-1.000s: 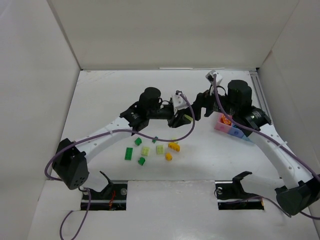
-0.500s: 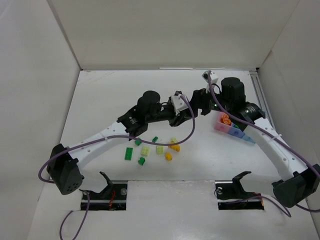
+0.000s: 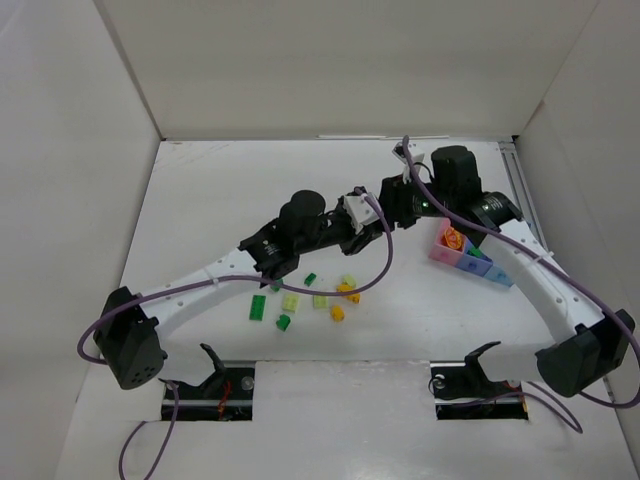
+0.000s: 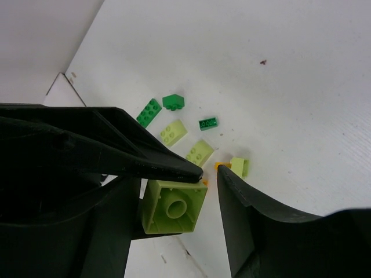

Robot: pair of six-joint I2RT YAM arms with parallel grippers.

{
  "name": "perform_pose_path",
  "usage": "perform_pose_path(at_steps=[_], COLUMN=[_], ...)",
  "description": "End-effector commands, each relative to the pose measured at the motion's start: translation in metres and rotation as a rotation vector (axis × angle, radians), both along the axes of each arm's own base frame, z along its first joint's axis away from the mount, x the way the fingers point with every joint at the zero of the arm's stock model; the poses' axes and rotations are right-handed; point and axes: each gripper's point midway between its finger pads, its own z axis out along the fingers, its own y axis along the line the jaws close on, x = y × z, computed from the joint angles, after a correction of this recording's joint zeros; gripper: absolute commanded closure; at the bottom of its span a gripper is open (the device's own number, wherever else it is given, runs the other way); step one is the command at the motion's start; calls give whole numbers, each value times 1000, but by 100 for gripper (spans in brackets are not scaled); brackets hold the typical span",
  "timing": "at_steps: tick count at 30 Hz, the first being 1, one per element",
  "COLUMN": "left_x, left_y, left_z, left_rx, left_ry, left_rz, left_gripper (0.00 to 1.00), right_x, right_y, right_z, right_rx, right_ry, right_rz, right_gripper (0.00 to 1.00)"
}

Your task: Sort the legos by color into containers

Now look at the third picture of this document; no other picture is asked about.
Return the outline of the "green square lego brick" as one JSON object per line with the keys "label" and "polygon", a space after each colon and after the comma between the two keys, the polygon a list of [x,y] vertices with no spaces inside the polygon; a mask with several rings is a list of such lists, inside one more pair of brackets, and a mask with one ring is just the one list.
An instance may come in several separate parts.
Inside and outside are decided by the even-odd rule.
{"label": "green square lego brick", "polygon": [[481,252],[481,250],[478,249],[477,247],[474,247],[474,246],[470,247],[467,250],[467,253],[469,255],[471,255],[471,256],[474,256],[474,257],[480,258],[480,259],[482,259],[484,257],[484,254]]}

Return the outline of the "green lego plate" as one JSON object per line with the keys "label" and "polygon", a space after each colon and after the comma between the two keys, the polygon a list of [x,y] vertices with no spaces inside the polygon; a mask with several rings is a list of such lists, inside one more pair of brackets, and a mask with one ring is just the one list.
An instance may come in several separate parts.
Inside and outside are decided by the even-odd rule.
{"label": "green lego plate", "polygon": [[251,321],[262,321],[265,314],[267,297],[265,295],[254,295],[251,300],[249,319]]}

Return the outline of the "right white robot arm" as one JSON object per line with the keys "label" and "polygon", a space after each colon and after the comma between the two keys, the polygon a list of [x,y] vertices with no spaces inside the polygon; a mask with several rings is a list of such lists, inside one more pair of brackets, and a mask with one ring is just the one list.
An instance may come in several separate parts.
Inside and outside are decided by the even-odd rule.
{"label": "right white robot arm", "polygon": [[633,319],[613,312],[572,280],[506,195],[483,189],[470,150],[454,145],[433,151],[429,182],[419,177],[415,145],[402,140],[393,154],[404,171],[382,184],[384,212],[402,228],[420,217],[447,217],[506,273],[549,331],[549,339],[541,343],[483,345],[478,364],[489,381],[542,381],[570,398],[584,395],[587,387],[621,365],[628,350],[639,349]]}

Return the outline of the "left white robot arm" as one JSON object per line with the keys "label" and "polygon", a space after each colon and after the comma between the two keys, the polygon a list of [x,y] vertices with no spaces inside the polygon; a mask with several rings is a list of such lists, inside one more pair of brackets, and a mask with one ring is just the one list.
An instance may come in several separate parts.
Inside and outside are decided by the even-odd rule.
{"label": "left white robot arm", "polygon": [[317,192],[301,190],[278,216],[215,262],[162,291],[112,291],[93,328],[93,341],[119,387],[136,389],[159,376],[168,353],[163,342],[186,322],[222,302],[294,271],[302,255],[337,245],[352,255],[391,228],[376,198],[360,189],[327,211]]}

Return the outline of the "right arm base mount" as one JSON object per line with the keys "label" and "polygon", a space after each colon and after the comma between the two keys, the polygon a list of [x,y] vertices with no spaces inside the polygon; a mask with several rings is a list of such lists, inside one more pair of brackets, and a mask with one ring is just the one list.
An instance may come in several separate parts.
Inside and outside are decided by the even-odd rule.
{"label": "right arm base mount", "polygon": [[430,363],[428,389],[434,397],[436,418],[441,421],[528,420],[522,388],[506,381],[490,381],[479,358],[499,345],[490,342],[467,354],[463,360]]}

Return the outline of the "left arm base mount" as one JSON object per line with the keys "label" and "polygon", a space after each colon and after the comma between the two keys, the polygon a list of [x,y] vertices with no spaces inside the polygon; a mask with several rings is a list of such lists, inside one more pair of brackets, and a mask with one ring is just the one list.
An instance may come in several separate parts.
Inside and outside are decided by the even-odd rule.
{"label": "left arm base mount", "polygon": [[182,373],[171,379],[174,392],[165,387],[160,418],[186,422],[244,422],[253,417],[256,362],[222,360],[215,350],[201,343],[207,359],[200,363],[196,378]]}

